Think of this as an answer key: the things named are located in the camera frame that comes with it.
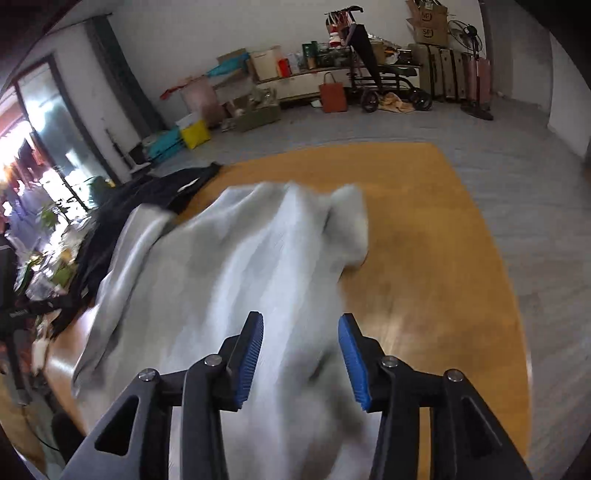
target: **suitcase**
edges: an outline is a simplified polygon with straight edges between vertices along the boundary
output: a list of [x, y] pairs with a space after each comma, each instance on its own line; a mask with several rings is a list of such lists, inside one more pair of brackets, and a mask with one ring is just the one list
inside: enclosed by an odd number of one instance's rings
[[[411, 43], [409, 48], [413, 55], [413, 63], [421, 67], [418, 74], [421, 89], [433, 98], [443, 96], [441, 55], [438, 48], [421, 43]], [[436, 51], [436, 54], [430, 51], [431, 48]], [[437, 59], [439, 60], [439, 68], [437, 68]]]
[[439, 47], [429, 45], [429, 59], [433, 74], [433, 98], [441, 99], [443, 97], [443, 66]]
[[453, 74], [456, 79], [457, 99], [466, 100], [466, 70], [464, 69], [464, 58], [462, 52], [451, 51], [453, 59]]
[[[476, 60], [469, 53], [463, 53], [466, 71], [467, 97], [476, 100]], [[480, 76], [480, 105], [487, 108], [491, 104], [491, 63], [487, 59], [478, 59], [478, 75]]]
[[446, 100], [455, 102], [457, 100], [456, 76], [454, 75], [454, 65], [452, 60], [452, 51], [448, 48], [441, 50], [441, 66], [443, 71], [443, 92]]

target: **wooden table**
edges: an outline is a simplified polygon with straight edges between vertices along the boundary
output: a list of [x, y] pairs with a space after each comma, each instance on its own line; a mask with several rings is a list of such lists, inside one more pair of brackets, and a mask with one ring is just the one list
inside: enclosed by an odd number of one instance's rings
[[[369, 216], [369, 253], [340, 286], [365, 335], [414, 369], [461, 369], [523, 456], [530, 441], [528, 355], [515, 297], [484, 220], [431, 144], [363, 143], [312, 148], [231, 167], [202, 189], [179, 221], [231, 185], [296, 181], [318, 192], [356, 183]], [[70, 376], [91, 320], [82, 316], [50, 349], [46, 375], [85, 426]], [[428, 478], [428, 412], [421, 416], [420, 478]]]

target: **glass door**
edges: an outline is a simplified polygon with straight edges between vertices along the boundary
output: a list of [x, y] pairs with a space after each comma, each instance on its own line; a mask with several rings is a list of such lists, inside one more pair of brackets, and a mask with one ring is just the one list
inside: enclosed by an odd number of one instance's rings
[[[109, 181], [114, 175], [79, 121], [63, 87], [60, 88], [61, 79], [52, 63], [53, 59], [42, 61], [15, 85], [34, 134], [63, 180], [63, 187], [71, 193], [61, 200], [77, 200], [85, 209], [92, 208], [92, 182], [97, 177]], [[56, 194], [63, 196], [65, 191], [62, 188]]]

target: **red bag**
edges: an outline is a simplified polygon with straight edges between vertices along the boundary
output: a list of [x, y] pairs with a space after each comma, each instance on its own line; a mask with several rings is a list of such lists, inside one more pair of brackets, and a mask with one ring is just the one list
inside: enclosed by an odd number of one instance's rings
[[[333, 83], [326, 83], [327, 75], [330, 75], [333, 78]], [[326, 72], [324, 74], [324, 83], [318, 85], [318, 88], [320, 89], [322, 110], [324, 110], [325, 113], [347, 111], [349, 105], [347, 105], [345, 88], [342, 83], [335, 81], [335, 76], [331, 72]]]

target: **wheel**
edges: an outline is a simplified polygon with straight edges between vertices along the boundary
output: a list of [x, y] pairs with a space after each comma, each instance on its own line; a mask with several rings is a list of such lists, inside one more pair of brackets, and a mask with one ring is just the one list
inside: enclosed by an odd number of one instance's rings
[[361, 108], [364, 112], [373, 113], [379, 107], [378, 93], [373, 90], [364, 90], [361, 95]]
[[415, 110], [419, 110], [420, 112], [426, 112], [433, 106], [433, 99], [431, 98], [431, 95], [420, 88], [416, 89], [410, 94], [409, 100], [414, 106]]

